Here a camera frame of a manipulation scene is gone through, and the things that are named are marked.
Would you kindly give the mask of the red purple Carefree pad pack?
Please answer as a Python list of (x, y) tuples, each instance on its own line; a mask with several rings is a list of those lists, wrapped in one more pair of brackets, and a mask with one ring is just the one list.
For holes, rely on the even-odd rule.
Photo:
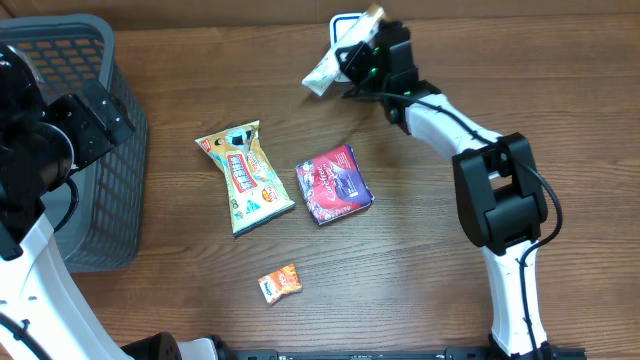
[(295, 170), (306, 206), (319, 226), (364, 210), (375, 200), (349, 144), (306, 160)]

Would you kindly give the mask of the small orange snack packet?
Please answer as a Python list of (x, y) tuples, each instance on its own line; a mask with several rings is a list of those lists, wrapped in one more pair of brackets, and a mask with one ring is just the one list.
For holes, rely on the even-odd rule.
[(274, 304), (283, 296), (300, 292), (303, 288), (293, 263), (261, 277), (258, 284), (268, 304)]

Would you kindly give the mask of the yellow snack bag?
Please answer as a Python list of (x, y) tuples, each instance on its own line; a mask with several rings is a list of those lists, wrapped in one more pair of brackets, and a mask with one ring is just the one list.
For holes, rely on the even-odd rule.
[(261, 147), (259, 130), (255, 120), (195, 140), (224, 174), (236, 237), (295, 207)]

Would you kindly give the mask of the white tube with gold cap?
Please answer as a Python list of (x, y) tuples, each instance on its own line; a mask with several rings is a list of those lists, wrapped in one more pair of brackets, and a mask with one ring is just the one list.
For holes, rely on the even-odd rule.
[[(370, 43), (378, 32), (380, 21), (386, 17), (384, 9), (377, 4), (371, 5), (362, 13), (363, 15), (360, 16), (341, 41), (331, 49), (329, 47), (314, 69), (303, 78), (302, 85), (316, 95), (322, 96), (335, 83), (334, 80), (340, 73), (345, 75), (341, 66), (346, 62), (348, 52), (356, 45), (361, 45), (365, 42)], [(351, 40), (350, 38), (360, 41), (356, 45), (346, 46), (346, 43)]]

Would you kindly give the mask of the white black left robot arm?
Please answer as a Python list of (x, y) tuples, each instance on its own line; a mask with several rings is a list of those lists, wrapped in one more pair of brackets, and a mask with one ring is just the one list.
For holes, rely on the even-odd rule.
[(15, 359), (235, 358), (218, 336), (177, 342), (160, 332), (118, 346), (61, 258), (41, 198), (135, 131), (126, 106), (99, 82), (47, 103), (20, 50), (1, 47), (1, 343)]

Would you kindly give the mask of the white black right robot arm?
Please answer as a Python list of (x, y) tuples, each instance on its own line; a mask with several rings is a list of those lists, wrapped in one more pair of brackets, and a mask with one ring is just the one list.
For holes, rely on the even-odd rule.
[(346, 97), (379, 101), (390, 123), (432, 146), (453, 168), (458, 219), (483, 255), (493, 306), (497, 359), (556, 359), (543, 328), (536, 255), (557, 195), (536, 169), (529, 141), (501, 135), (456, 109), (414, 63), (411, 33), (399, 21), (360, 19), (332, 45), (353, 83)]

